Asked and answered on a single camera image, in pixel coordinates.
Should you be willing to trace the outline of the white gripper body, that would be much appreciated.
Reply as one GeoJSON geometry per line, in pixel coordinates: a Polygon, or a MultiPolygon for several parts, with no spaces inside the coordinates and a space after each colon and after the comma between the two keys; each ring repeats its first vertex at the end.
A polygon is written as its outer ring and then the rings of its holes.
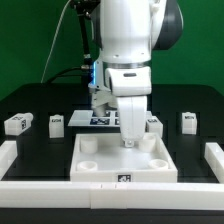
{"type": "Polygon", "coordinates": [[[124,141],[138,141],[145,132],[147,96],[152,91],[151,69],[105,70],[106,84],[116,98],[121,136],[124,141]]]}

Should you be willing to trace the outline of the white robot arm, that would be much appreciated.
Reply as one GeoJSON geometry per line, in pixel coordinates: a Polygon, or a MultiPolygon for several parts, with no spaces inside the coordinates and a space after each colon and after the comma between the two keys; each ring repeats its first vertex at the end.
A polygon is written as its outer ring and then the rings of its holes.
{"type": "Polygon", "coordinates": [[[115,107],[122,139],[132,147],[145,133],[151,52],[178,41],[183,16],[177,0],[100,0],[91,19],[100,46],[89,83],[92,109],[103,116],[106,106],[115,107]]]}

